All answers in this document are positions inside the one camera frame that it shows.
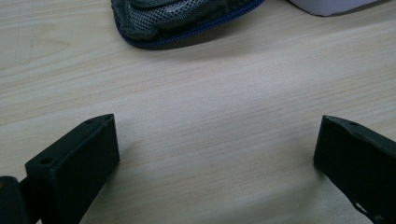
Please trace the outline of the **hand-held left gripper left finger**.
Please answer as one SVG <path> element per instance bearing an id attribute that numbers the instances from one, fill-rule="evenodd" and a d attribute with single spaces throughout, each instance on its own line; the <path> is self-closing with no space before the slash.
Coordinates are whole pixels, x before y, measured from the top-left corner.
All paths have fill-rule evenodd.
<path id="1" fill-rule="evenodd" d="M 43 224 L 78 224 L 120 162 L 112 114 L 88 119 L 30 159 Z"/>

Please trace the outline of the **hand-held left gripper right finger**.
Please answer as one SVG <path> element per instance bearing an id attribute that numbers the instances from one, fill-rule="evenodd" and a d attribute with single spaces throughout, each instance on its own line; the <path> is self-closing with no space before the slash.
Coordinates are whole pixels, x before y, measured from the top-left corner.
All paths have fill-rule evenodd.
<path id="1" fill-rule="evenodd" d="M 396 224 L 396 142 L 357 122 L 323 116 L 314 165 L 374 224 Z"/>

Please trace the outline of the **white object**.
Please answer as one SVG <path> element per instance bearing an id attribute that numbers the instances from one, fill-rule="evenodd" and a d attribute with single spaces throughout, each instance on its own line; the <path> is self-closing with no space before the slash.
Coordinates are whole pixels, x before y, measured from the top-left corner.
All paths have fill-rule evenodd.
<path id="1" fill-rule="evenodd" d="M 329 17 L 361 9 L 380 0 L 289 0 L 297 8 L 315 16 Z"/>

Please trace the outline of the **grey mesh zipper pouch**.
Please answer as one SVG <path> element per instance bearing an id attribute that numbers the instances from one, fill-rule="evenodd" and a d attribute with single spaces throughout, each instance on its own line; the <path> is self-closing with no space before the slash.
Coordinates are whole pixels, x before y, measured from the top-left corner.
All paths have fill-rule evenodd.
<path id="1" fill-rule="evenodd" d="M 151 49 L 243 16 L 265 0 L 111 0 L 121 37 Z"/>

